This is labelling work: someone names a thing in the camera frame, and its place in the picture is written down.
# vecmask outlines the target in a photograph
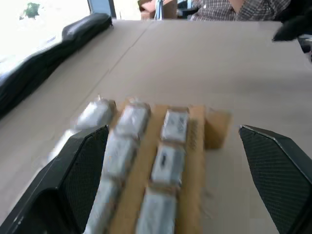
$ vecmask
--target plastic wrap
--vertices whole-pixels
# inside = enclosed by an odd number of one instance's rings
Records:
[[[116,136],[108,138],[103,162],[103,175],[125,179],[136,153],[137,144],[128,137]]]
[[[114,101],[102,99],[91,101],[78,117],[74,129],[87,129],[109,123],[114,115],[116,104]]]
[[[147,189],[136,225],[136,234],[173,234],[176,198]]]
[[[149,118],[150,108],[146,104],[132,104],[125,107],[117,126],[116,134],[140,139]]]
[[[102,177],[98,186],[85,234],[103,234],[113,215],[119,186],[112,180]]]
[[[185,151],[180,146],[161,145],[152,171],[152,182],[164,185],[181,185]]]
[[[186,111],[168,110],[161,129],[161,139],[185,143],[188,118],[189,114]]]

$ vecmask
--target table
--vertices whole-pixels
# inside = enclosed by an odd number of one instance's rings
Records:
[[[312,155],[312,66],[277,22],[115,21],[0,121],[0,221],[43,157],[97,94],[230,110],[207,153],[204,233],[278,233],[253,184],[238,126],[291,137]]]

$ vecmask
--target small cardboard box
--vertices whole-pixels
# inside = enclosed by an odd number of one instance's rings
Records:
[[[137,1],[141,12],[141,19],[153,19],[155,16],[156,0],[139,0]],[[164,0],[163,13],[164,19],[176,19],[177,0]]]
[[[121,111],[118,111],[115,115],[111,125],[112,128],[128,103],[128,101],[125,101]],[[144,138],[140,143],[140,148],[110,223],[110,234],[135,233],[144,193],[150,185],[153,163],[157,155],[157,148],[161,142],[160,131],[168,109],[172,109],[172,107],[169,105],[155,105],[152,108]],[[206,115],[205,106],[189,106],[188,111],[186,156],[182,173],[182,187],[178,192],[175,234],[202,233],[200,207],[201,191],[205,177],[204,147],[218,148],[222,146],[230,120],[230,115],[227,112],[210,111]]]

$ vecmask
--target plaid shirt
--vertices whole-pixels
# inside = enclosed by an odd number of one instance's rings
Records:
[[[236,13],[229,0],[194,0],[200,7],[191,20],[273,20],[290,4],[291,0],[245,0]]]

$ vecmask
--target checkered shirt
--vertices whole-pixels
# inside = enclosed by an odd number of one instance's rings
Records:
[[[291,0],[245,0],[236,13],[229,0],[193,0],[200,7],[191,20],[273,20],[290,4]]]

